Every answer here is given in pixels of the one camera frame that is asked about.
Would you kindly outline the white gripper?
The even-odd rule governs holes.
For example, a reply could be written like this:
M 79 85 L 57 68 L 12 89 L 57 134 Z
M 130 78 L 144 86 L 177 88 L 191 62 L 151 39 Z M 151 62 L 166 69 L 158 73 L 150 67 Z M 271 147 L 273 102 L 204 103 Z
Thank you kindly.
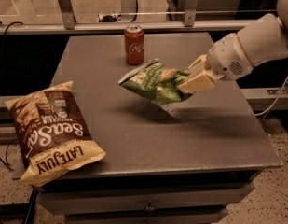
M 192 62 L 185 72 L 194 77 L 188 77 L 177 88 L 183 93 L 213 89 L 215 80 L 205 72 L 208 65 L 215 74 L 221 76 L 221 80 L 226 81 L 245 77 L 254 69 L 239 37 L 232 33 L 215 42 L 206 56 L 200 55 Z

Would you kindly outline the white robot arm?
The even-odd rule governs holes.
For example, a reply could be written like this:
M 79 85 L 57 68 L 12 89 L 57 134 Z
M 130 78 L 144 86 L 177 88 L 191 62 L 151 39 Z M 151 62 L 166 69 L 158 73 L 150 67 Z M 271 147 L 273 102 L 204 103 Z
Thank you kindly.
M 188 76 L 177 89 L 183 93 L 209 90 L 218 80 L 237 80 L 258 65 L 283 58 L 288 58 L 288 0 L 278 0 L 275 15 L 268 13 L 215 42 L 185 70 Z

